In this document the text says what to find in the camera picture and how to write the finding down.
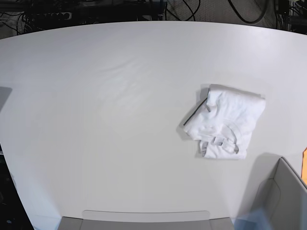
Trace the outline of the white T-shirt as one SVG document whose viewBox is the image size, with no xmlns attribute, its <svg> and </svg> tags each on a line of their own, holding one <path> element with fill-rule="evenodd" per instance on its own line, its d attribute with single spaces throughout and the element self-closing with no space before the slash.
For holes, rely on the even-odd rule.
<svg viewBox="0 0 307 230">
<path fill-rule="evenodd" d="M 183 130 L 199 142 L 204 158 L 243 160 L 265 106 L 259 94 L 212 84 Z"/>
</svg>

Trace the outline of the grey cardboard box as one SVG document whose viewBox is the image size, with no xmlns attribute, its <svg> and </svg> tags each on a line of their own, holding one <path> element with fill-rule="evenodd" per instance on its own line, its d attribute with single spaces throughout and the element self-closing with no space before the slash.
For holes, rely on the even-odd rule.
<svg viewBox="0 0 307 230">
<path fill-rule="evenodd" d="M 260 184 L 253 208 L 259 212 L 262 230 L 307 228 L 307 185 L 285 158 Z"/>
</svg>

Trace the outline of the blue translucent object corner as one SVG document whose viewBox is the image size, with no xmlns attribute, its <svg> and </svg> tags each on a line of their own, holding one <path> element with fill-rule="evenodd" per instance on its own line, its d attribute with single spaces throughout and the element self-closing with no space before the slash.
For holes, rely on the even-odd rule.
<svg viewBox="0 0 307 230">
<path fill-rule="evenodd" d="M 262 209 L 253 210 L 234 220 L 235 230 L 265 230 L 267 227 L 269 226 Z"/>
</svg>

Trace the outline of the grey laptop corner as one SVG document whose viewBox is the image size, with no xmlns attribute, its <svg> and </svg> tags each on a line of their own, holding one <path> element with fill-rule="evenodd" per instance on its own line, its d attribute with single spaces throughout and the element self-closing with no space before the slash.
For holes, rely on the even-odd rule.
<svg viewBox="0 0 307 230">
<path fill-rule="evenodd" d="M 12 88 L 0 86 L 0 111 L 4 107 L 4 105 L 5 105 L 6 101 L 8 100 L 11 92 L 12 92 Z"/>
</svg>

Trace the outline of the orange object at edge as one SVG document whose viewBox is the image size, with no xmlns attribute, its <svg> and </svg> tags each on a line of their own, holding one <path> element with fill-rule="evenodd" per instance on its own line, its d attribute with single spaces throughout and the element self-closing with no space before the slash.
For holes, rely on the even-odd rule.
<svg viewBox="0 0 307 230">
<path fill-rule="evenodd" d="M 303 152 L 301 179 L 307 184 L 307 149 Z"/>
</svg>

